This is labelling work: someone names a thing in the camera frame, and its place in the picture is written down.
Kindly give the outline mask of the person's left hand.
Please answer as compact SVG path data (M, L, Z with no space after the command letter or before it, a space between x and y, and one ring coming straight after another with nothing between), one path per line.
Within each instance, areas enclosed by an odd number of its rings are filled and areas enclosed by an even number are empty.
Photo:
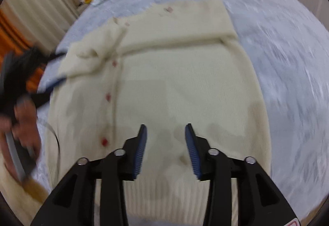
M15 105L14 111L18 121L14 126L10 118L1 116L1 154L10 175L16 181L20 181L8 149L5 133L12 132L13 138L19 141L23 147L33 149L35 161L40 156L41 138L37 128L37 111L34 103L29 98L21 99Z

